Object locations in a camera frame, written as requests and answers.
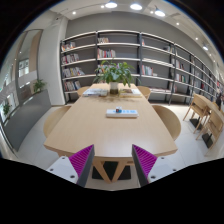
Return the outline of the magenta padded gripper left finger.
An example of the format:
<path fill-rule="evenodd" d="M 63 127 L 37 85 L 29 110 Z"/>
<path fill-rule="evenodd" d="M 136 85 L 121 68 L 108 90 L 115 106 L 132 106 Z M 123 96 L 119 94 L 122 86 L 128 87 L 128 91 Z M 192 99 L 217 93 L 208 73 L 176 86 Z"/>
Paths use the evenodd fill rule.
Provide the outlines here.
<path fill-rule="evenodd" d="M 87 182 L 94 154 L 94 146 L 90 145 L 70 157 L 61 156 L 47 171 L 78 186 L 84 187 Z"/>

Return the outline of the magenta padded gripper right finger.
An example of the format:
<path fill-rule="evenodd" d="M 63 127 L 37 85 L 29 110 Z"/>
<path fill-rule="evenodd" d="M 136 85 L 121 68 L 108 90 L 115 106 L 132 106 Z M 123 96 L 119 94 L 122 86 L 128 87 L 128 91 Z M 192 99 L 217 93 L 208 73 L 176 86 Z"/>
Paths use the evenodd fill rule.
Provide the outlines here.
<path fill-rule="evenodd" d="M 177 171 L 166 157 L 156 157 L 136 145 L 132 145 L 132 157 L 141 187 Z"/>

